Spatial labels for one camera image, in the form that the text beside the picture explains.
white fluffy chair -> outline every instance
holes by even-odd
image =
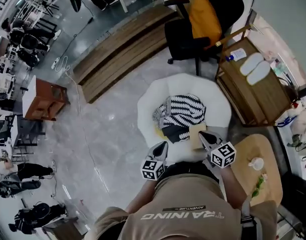
[[[227,137],[228,125],[231,119],[231,107],[215,82],[205,78],[181,73],[153,81],[146,93],[139,99],[138,128],[145,137],[148,147],[164,141],[156,134],[152,119],[153,112],[168,96],[192,94],[197,96],[206,106],[205,122],[207,129]],[[192,151],[189,140],[169,144],[167,161],[196,162],[206,158],[206,152]]]

small wooden stool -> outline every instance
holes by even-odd
[[[55,116],[65,104],[70,104],[66,88],[33,76],[22,98],[23,117],[56,121]]]

small white cup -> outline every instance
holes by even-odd
[[[260,171],[264,167],[264,159],[255,157],[248,164],[248,166],[254,168],[256,171]]]

white slipper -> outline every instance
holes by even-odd
[[[253,53],[250,55],[244,64],[241,66],[241,73],[243,76],[247,76],[251,71],[257,67],[257,65],[264,60],[264,57],[259,53]]]
[[[55,41],[58,37],[59,37],[59,35],[62,33],[62,30],[59,30],[59,31],[57,31],[57,32],[55,32],[54,34],[55,34],[55,36],[53,37],[53,40]]]
[[[101,9],[101,11],[104,11],[107,8],[108,4],[105,5],[105,7],[103,9]]]
[[[258,66],[247,76],[247,82],[253,86],[260,80],[268,76],[271,66],[267,61],[262,61]]]

white box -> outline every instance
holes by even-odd
[[[228,142],[221,145],[220,147],[212,150],[211,161],[220,168],[225,168],[231,165],[236,158],[236,149],[234,146]]]
[[[145,159],[141,165],[141,174],[144,179],[157,181],[165,172],[165,166],[162,161]]]

